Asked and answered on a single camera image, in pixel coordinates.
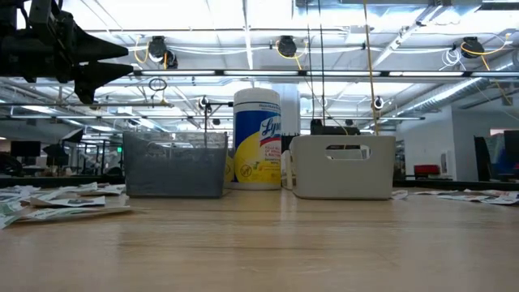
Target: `red object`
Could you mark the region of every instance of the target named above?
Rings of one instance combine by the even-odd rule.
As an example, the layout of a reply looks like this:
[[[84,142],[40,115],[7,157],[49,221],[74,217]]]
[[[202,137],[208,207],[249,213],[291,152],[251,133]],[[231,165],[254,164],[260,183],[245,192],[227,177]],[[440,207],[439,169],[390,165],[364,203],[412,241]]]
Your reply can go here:
[[[440,174],[440,167],[437,165],[415,165],[414,175]]]

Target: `table surface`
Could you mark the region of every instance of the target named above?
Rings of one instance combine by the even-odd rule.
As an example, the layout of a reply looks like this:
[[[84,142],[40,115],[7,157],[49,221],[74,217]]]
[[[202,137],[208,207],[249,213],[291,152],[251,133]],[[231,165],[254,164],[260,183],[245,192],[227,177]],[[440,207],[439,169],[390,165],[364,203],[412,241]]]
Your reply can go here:
[[[517,291],[519,208],[288,191],[129,204],[0,230],[0,290]]]

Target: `clear plastic bin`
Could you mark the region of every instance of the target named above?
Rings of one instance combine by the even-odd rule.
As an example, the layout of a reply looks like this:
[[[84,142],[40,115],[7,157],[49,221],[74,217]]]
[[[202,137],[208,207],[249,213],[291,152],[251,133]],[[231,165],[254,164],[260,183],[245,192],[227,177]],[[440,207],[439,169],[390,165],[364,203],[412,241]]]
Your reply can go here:
[[[227,134],[123,134],[129,196],[220,198]]]

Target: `desk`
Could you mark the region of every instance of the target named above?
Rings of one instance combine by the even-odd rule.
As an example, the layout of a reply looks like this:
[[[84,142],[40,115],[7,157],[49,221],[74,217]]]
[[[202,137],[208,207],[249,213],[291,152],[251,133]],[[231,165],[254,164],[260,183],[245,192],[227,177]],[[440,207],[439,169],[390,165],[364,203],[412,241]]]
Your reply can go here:
[[[1,291],[517,291],[519,208],[411,196],[130,199],[0,231]]]

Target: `disinfecting wipes canister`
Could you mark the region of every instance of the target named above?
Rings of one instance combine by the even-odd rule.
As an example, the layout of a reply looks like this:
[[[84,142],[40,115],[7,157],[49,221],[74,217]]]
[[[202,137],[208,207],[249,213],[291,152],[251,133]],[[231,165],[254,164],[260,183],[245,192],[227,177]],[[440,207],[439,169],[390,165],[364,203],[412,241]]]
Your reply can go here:
[[[281,187],[281,110],[277,92],[249,88],[234,95],[233,187]]]

